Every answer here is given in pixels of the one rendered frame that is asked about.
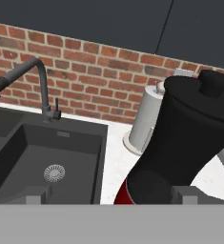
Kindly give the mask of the dark wall cupboard door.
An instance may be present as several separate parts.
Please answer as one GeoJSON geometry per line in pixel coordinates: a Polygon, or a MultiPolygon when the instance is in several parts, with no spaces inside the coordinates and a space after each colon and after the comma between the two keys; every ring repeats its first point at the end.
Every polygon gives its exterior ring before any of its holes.
{"type": "Polygon", "coordinates": [[[224,0],[173,0],[157,53],[224,69],[224,0]]]}
{"type": "Polygon", "coordinates": [[[0,23],[155,53],[173,0],[0,0],[0,23]]]}

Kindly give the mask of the dark grey tap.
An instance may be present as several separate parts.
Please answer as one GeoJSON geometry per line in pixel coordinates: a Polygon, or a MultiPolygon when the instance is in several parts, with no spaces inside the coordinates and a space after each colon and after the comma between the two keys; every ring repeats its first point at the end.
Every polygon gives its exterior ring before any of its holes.
{"type": "Polygon", "coordinates": [[[26,74],[32,68],[36,67],[39,74],[39,83],[41,90],[41,99],[42,99],[42,114],[45,122],[51,122],[52,120],[61,119],[61,111],[58,108],[58,99],[55,99],[55,110],[51,109],[49,103],[49,93],[47,85],[47,74],[44,63],[36,57],[18,65],[13,70],[8,71],[4,76],[0,76],[0,97],[1,91],[15,82],[19,77],[26,74]]]}

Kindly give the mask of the white paper towel roll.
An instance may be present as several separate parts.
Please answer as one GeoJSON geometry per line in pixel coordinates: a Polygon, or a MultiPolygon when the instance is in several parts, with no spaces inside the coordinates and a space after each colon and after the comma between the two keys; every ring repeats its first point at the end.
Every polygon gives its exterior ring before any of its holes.
{"type": "Polygon", "coordinates": [[[153,135],[164,93],[164,82],[148,85],[144,89],[132,128],[123,137],[123,144],[131,153],[141,155],[146,150],[153,135]]]}

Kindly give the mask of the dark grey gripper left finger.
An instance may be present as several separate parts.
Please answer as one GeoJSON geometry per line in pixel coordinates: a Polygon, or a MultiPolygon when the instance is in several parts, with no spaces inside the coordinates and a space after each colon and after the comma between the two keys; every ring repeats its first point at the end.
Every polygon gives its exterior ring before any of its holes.
{"type": "Polygon", "coordinates": [[[0,204],[42,205],[47,204],[52,195],[52,186],[31,186],[22,192],[0,200],[0,204]]]}

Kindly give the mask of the black blender lid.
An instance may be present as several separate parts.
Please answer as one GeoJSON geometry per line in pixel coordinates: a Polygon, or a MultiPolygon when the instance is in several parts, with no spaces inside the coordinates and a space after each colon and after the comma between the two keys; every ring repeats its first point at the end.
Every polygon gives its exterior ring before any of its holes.
{"type": "Polygon", "coordinates": [[[170,76],[164,87],[167,93],[187,107],[224,122],[224,73],[202,70],[196,78],[170,76]]]}

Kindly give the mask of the dark grey sink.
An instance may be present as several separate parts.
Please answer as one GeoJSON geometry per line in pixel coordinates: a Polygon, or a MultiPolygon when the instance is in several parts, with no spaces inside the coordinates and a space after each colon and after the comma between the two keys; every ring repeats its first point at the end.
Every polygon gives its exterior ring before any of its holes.
{"type": "Polygon", "coordinates": [[[98,204],[108,127],[0,108],[0,200],[52,186],[47,204],[98,204]]]}

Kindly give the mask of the red blender base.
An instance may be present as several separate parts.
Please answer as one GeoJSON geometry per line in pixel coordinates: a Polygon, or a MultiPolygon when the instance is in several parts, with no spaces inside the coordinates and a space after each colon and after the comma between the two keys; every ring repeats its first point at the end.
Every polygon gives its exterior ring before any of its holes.
{"type": "Polygon", "coordinates": [[[132,198],[132,194],[129,188],[128,179],[125,179],[119,188],[116,197],[113,201],[114,205],[134,205],[135,202],[132,198]]]}

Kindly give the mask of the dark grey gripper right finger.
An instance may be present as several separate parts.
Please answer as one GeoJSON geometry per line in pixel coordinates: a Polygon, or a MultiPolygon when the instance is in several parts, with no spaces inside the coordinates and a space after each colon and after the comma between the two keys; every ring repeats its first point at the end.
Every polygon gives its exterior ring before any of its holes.
{"type": "Polygon", "coordinates": [[[224,200],[209,196],[196,186],[173,186],[173,204],[224,205],[224,200]]]}

